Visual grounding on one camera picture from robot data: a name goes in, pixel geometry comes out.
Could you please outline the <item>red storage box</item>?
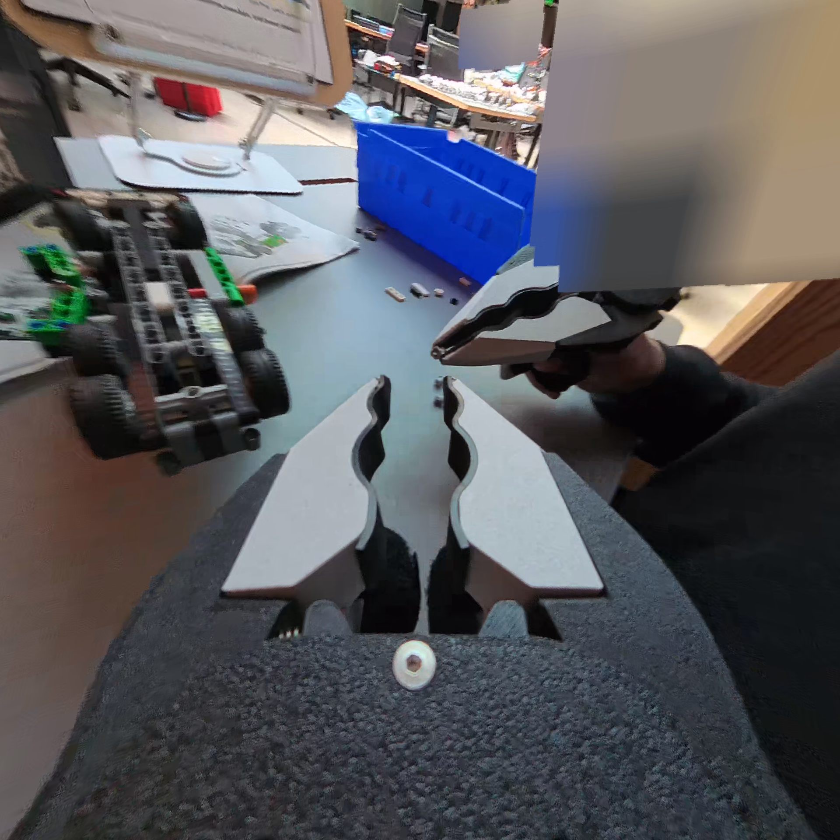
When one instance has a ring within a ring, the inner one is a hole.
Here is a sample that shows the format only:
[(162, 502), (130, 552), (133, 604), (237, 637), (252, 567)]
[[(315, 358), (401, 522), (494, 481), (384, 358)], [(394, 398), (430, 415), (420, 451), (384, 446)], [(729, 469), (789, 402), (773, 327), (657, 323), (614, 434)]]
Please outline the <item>red storage box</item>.
[(224, 110), (220, 90), (191, 82), (153, 77), (154, 90), (162, 103), (175, 111), (214, 118)]

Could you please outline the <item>black chair base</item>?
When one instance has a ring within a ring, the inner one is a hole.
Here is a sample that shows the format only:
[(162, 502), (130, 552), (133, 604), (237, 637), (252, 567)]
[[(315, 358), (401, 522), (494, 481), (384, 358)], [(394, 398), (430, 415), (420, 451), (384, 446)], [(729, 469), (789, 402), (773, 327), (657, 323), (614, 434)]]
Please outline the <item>black chair base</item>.
[(64, 72), (73, 88), (77, 88), (79, 86), (78, 79), (82, 77), (94, 82), (101, 88), (110, 91), (115, 97), (130, 99), (129, 92), (117, 87), (117, 85), (108, 77), (76, 59), (60, 56), (58, 58), (44, 59), (44, 64), (45, 68), (49, 71)]

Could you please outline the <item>lego instruction booklet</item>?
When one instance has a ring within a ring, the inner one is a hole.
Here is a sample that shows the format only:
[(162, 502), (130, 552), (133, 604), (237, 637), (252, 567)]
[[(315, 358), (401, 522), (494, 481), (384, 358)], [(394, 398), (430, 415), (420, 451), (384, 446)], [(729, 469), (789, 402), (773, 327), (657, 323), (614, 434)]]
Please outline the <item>lego instruction booklet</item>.
[[(235, 283), (254, 286), (284, 271), (327, 264), (358, 249), (358, 243), (250, 194), (195, 193), (183, 197), (201, 218), (208, 244), (223, 258)], [(56, 321), (59, 330), (70, 316), (66, 280), (50, 280), (32, 267), (21, 248), (55, 245), (68, 254), (74, 248), (49, 208), (47, 195), (23, 192), (12, 195), (7, 207), (15, 210), (2, 220), (2, 382), (49, 368), (44, 332)]]

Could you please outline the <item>blue plastic bin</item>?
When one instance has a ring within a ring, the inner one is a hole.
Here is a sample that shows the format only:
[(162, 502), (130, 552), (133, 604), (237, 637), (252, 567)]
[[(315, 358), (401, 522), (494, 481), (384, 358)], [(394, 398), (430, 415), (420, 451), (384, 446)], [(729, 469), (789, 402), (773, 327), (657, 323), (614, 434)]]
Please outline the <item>blue plastic bin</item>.
[(355, 130), (362, 211), (480, 285), (529, 245), (535, 171), (443, 129)]

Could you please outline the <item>black green lego truck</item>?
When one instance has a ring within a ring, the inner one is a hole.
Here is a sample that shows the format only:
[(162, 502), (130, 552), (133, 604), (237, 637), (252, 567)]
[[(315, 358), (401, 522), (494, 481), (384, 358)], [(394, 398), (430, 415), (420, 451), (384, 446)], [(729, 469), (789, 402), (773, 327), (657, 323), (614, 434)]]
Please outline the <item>black green lego truck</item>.
[[(187, 467), (261, 446), (258, 425), (291, 408), (285, 374), (249, 304), (184, 195), (25, 189), (47, 195), (74, 254), (21, 248), (50, 280), (66, 280), (70, 316), (46, 348), (73, 371), (67, 402), (99, 460), (142, 453), (175, 476)], [(67, 351), (73, 324), (113, 335), (122, 377), (81, 377)]]

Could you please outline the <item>person's black clothing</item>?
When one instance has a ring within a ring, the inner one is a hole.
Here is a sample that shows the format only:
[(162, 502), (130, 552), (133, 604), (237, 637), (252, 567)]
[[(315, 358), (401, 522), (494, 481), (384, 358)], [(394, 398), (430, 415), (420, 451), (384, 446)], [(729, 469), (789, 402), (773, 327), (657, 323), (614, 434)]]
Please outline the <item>person's black clothing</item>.
[(838, 838), (838, 353), (615, 509), (703, 615), (807, 822)]

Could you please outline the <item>long cluttered work table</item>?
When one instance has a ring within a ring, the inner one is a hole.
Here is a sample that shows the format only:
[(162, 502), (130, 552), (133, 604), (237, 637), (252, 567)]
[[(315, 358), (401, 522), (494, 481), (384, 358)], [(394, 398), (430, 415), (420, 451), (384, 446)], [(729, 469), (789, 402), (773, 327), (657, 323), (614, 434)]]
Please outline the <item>long cluttered work table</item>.
[(454, 109), (487, 119), (540, 125), (544, 106), (537, 99), (521, 97), (509, 87), (492, 87), (484, 80), (468, 83), (429, 74), (410, 77), (402, 73), (392, 76), (400, 95), (435, 105), (439, 109)]

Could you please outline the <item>person's right forearm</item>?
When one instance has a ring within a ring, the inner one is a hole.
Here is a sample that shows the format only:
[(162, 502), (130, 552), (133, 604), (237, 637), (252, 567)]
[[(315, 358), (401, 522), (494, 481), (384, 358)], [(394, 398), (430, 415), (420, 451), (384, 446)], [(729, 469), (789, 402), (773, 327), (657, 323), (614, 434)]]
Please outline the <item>person's right forearm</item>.
[(723, 371), (698, 348), (662, 345), (665, 369), (652, 384), (621, 395), (591, 394), (596, 411), (633, 435), (636, 457), (651, 466), (678, 460), (779, 391)]

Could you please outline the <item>instruction board on stand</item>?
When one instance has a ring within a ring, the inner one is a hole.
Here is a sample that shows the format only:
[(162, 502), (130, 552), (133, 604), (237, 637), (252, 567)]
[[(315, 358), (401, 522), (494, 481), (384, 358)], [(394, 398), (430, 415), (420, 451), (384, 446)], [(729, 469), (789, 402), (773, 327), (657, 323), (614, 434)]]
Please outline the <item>instruction board on stand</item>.
[(61, 56), (93, 60), (124, 70), (141, 70), (152, 76), (190, 81), (209, 87), (235, 89), (330, 107), (344, 96), (352, 82), (352, 60), (341, 2), (319, 2), (332, 61), (333, 82), (330, 85), (316, 84), (313, 92), (307, 96), (250, 85), (239, 86), (232, 81), (218, 81), (193, 73), (155, 68), (137, 60), (108, 56), (95, 45), (97, 33), (85, 2), (90, 1), (2, 1), (2, 15), (38, 45)]

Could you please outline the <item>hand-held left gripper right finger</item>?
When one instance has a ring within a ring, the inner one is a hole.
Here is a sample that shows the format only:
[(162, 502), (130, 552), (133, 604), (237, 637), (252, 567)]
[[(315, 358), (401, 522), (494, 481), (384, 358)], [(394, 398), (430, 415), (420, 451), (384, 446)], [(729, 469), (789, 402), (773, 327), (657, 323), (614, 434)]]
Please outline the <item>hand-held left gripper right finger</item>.
[(546, 601), (605, 584), (540, 446), (453, 376), (443, 380), (458, 484), (441, 550), (441, 634), (560, 637)]

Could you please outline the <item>person's right hand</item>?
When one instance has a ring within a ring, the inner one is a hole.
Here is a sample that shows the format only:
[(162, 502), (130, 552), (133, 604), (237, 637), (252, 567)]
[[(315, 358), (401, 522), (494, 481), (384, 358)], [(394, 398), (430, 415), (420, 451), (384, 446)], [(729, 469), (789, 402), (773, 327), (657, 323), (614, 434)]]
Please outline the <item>person's right hand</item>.
[(590, 352), (588, 375), (578, 383), (594, 395), (621, 395), (652, 384), (665, 369), (663, 345), (647, 334), (636, 337), (619, 350)]

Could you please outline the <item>black office chair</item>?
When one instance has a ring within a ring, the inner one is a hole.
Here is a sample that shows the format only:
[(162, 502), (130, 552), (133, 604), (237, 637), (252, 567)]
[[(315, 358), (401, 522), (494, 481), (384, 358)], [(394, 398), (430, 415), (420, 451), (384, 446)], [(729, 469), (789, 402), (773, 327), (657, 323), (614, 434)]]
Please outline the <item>black office chair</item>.
[(459, 37), (432, 24), (426, 43), (426, 72), (431, 76), (462, 81), (464, 71), (459, 69)]
[(413, 60), (426, 23), (426, 13), (399, 3), (393, 22), (392, 36), (388, 42), (388, 54), (400, 61)]

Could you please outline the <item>wooden ledge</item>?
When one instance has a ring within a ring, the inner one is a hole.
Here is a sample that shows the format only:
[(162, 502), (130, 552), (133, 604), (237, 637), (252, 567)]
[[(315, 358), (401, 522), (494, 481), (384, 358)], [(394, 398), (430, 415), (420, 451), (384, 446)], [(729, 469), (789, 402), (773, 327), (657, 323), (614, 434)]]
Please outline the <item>wooden ledge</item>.
[(708, 344), (724, 371), (785, 385), (839, 348), (839, 279), (770, 283)]

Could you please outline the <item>light blue plastic bag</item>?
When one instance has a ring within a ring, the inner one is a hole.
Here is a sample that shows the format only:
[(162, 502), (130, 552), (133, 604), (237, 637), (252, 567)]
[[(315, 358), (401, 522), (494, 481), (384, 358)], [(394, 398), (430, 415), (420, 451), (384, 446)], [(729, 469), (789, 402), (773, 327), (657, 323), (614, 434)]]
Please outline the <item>light blue plastic bag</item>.
[(334, 110), (354, 123), (370, 124), (391, 124), (395, 119), (395, 113), (379, 104), (369, 104), (358, 94), (348, 91), (343, 98), (336, 103)]

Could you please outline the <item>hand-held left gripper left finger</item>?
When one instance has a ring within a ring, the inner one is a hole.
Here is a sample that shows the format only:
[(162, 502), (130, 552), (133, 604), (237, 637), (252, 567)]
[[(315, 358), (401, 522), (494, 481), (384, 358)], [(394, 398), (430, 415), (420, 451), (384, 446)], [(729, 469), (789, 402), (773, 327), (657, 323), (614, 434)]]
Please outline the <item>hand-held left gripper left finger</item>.
[(330, 602), (355, 632), (363, 593), (382, 571), (386, 536), (371, 480), (391, 415), (386, 375), (366, 382), (285, 456), (220, 594)]

